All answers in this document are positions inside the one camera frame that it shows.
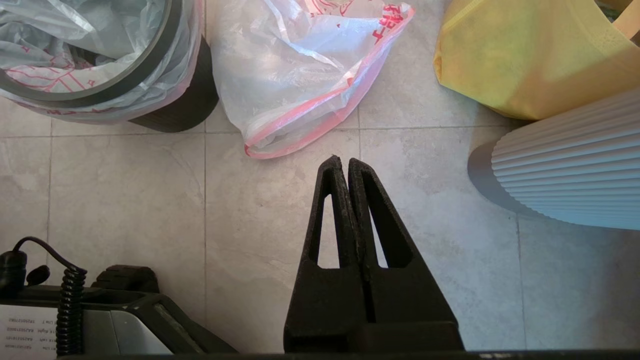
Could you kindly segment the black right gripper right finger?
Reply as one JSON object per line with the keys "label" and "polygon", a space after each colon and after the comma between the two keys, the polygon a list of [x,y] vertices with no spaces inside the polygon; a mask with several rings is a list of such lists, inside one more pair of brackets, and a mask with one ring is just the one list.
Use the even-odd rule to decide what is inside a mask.
{"label": "black right gripper right finger", "polygon": [[365,299],[351,344],[362,352],[464,351],[457,318],[377,173],[352,158],[348,185]]}

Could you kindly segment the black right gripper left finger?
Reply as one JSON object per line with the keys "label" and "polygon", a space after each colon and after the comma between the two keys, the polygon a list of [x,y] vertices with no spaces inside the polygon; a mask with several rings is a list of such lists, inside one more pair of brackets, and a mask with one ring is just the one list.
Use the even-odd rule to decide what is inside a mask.
{"label": "black right gripper left finger", "polygon": [[[331,199],[338,267],[319,265],[325,201]],[[362,271],[362,229],[341,158],[318,167],[306,237],[283,330],[292,353],[361,353],[369,322]]]}

